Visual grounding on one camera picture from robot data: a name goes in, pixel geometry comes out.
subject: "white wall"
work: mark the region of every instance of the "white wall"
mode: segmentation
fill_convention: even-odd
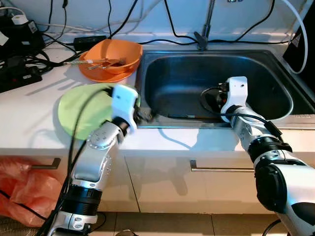
[[[138,18],[141,1],[139,0],[130,19]],[[144,11],[155,0],[143,0]],[[11,0],[17,7],[23,9],[28,18],[36,22],[46,23],[48,21],[50,0]],[[63,24],[63,0],[54,0],[54,13],[52,23]],[[129,11],[133,0],[111,0],[113,10],[111,21],[123,20]],[[171,15],[176,32],[193,33],[201,32],[205,22],[209,0],[168,0]],[[243,0],[242,2],[228,3],[227,0],[216,0],[212,18],[211,37],[231,39],[247,29],[258,20],[262,19],[268,12],[272,0]],[[290,0],[290,2],[301,11],[304,4],[312,0]],[[98,28],[107,24],[108,14],[107,0],[69,0],[67,7],[67,24],[70,26],[85,26]],[[244,39],[253,39],[259,33],[264,39],[270,39],[269,33],[277,33],[283,37],[292,28],[295,22],[294,15],[281,1],[276,0],[275,10],[265,23],[255,28],[252,33]],[[132,28],[134,23],[128,24],[122,32]],[[50,31],[61,31],[62,28],[51,28]],[[144,19],[134,33],[170,33],[171,28],[167,18],[163,1],[161,1]]]

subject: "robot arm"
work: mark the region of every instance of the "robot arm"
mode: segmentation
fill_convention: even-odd
[[[262,118],[246,107],[246,77],[227,80],[227,102],[221,113]],[[263,122],[240,116],[224,116],[240,138],[255,169],[257,197],[274,211],[291,236],[315,235],[315,169],[292,153],[288,144],[272,134]]]
[[[133,119],[138,93],[126,86],[113,90],[112,121],[106,121],[86,140],[71,174],[71,184],[48,236],[87,235],[97,221],[97,208],[106,186],[119,145],[137,128]]]
[[[255,168],[257,197],[276,212],[291,236],[315,236],[315,170],[296,158],[272,126],[255,118],[263,117],[246,107],[247,79],[227,81],[227,101],[221,112],[230,122],[250,155]],[[87,235],[97,221],[97,207],[111,172],[114,157],[124,136],[136,129],[133,119],[138,97],[131,88],[116,85],[113,93],[113,120],[90,134],[72,172],[72,182],[48,236],[77,232]]]

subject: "floor tile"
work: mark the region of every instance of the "floor tile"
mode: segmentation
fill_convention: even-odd
[[[211,215],[216,236],[261,236],[267,226],[277,219],[276,215]],[[287,230],[279,223],[268,236],[286,236]]]
[[[106,215],[106,222],[96,231],[89,234],[90,236],[113,236],[115,231],[116,217],[115,212],[104,212]],[[93,228],[99,227],[104,222],[104,216],[98,213],[97,223],[93,225]]]
[[[139,236],[213,236],[210,215],[118,213],[115,234],[130,229]]]

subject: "stainless steel sink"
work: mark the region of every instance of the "stainless steel sink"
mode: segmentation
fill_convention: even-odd
[[[136,80],[140,108],[158,116],[142,126],[227,127],[202,108],[199,97],[232,76],[247,77],[247,104],[266,119],[280,119],[281,127],[301,127],[303,116],[296,115],[315,113],[314,103],[269,51],[145,51]]]

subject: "green plate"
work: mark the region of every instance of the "green plate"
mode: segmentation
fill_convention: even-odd
[[[77,120],[79,111],[83,103],[92,93],[99,89],[115,86],[115,83],[102,83],[93,85],[84,85],[69,90],[62,96],[58,106],[58,118],[64,130],[72,135],[74,124]],[[85,140],[87,136],[105,120],[111,121],[112,116],[112,98],[105,92],[96,95],[85,107],[80,118],[76,138]]]

